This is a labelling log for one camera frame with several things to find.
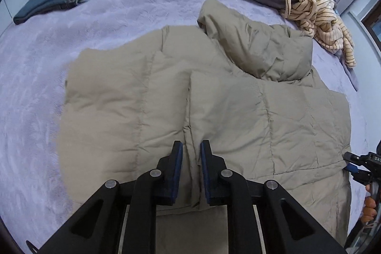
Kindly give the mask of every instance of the beige down jacket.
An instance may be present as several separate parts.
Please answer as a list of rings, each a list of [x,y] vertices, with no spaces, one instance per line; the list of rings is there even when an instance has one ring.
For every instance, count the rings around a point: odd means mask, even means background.
[[[184,144],[179,196],[157,218],[157,253],[227,253],[226,208],[209,208],[200,143],[249,180],[277,180],[344,242],[351,190],[343,94],[311,66],[312,38],[207,0],[197,26],[167,26],[117,49],[84,50],[69,70],[61,171],[75,208]]]

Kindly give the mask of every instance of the hand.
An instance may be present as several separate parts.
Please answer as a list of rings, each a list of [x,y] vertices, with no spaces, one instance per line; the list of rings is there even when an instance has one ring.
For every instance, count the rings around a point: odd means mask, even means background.
[[[370,192],[370,184],[366,186],[366,190]],[[363,223],[367,223],[374,219],[377,215],[376,202],[370,196],[365,198],[365,207],[363,209],[363,216],[361,217],[361,221]]]

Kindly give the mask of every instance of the wall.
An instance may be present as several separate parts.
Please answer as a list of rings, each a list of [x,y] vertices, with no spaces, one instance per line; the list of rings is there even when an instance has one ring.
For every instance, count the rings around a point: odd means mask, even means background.
[[[361,20],[372,9],[378,0],[354,0],[348,10],[352,11]]]
[[[12,23],[11,14],[6,7],[5,0],[1,0],[0,2],[0,36],[3,31],[8,27],[9,24]]]
[[[361,23],[372,2],[377,0],[355,0],[341,15],[355,42],[354,71],[367,125],[368,150],[363,153],[374,152],[381,139],[381,52]]]

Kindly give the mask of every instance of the striped clothing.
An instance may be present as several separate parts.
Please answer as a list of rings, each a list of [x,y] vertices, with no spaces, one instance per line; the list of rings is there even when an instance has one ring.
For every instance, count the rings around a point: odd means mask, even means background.
[[[343,50],[346,65],[352,68],[356,65],[354,43],[344,22],[334,12],[334,5],[334,0],[286,0],[286,9],[280,12],[285,19],[295,21],[327,51]]]

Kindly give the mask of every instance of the gray blanket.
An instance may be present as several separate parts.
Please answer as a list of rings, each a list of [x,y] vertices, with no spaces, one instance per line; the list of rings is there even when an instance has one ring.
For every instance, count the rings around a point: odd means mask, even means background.
[[[91,0],[11,25],[0,37],[0,216],[25,253],[26,239],[40,247],[72,208],[56,153],[70,62],[88,47],[113,49],[167,24],[195,25],[204,1]],[[293,26],[252,0],[219,1],[252,20]],[[312,63],[329,89],[346,95],[352,151],[367,152],[361,100],[339,60],[314,41]],[[364,196],[354,183],[350,228]]]

